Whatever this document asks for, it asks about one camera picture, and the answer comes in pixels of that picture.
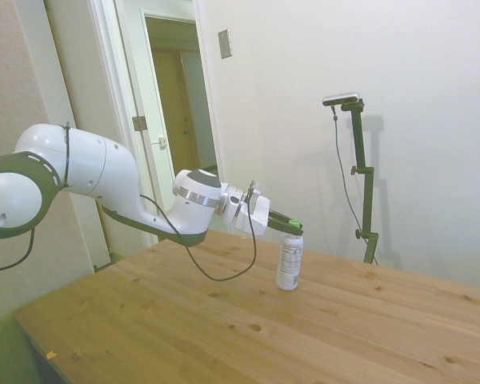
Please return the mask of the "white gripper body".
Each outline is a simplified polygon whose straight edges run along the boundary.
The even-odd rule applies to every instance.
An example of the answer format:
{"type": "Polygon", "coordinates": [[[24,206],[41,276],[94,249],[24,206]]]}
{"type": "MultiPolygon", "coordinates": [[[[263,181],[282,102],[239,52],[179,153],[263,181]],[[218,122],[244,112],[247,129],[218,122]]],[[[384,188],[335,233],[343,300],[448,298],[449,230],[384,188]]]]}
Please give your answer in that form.
{"type": "Polygon", "coordinates": [[[268,227],[270,200],[263,196],[255,199],[254,207],[247,209],[247,204],[240,205],[240,211],[235,219],[234,227],[248,234],[263,236],[268,227]]]}

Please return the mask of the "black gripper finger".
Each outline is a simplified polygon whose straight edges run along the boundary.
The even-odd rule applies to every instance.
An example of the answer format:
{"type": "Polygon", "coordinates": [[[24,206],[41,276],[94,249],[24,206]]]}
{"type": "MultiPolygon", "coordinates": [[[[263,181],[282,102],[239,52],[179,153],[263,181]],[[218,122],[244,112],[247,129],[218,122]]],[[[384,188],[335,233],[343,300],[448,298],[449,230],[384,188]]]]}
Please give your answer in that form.
{"type": "Polygon", "coordinates": [[[269,212],[269,224],[271,226],[275,225],[290,225],[290,226],[299,226],[300,221],[292,219],[276,210],[270,210],[269,212]]]}
{"type": "Polygon", "coordinates": [[[273,229],[273,230],[283,232],[285,234],[290,234],[290,235],[293,235],[293,236],[302,236],[302,234],[303,234],[301,224],[297,224],[295,226],[295,225],[290,224],[289,222],[281,222],[279,220],[275,220],[275,219],[270,218],[268,223],[267,223],[267,226],[269,228],[273,229]]]}

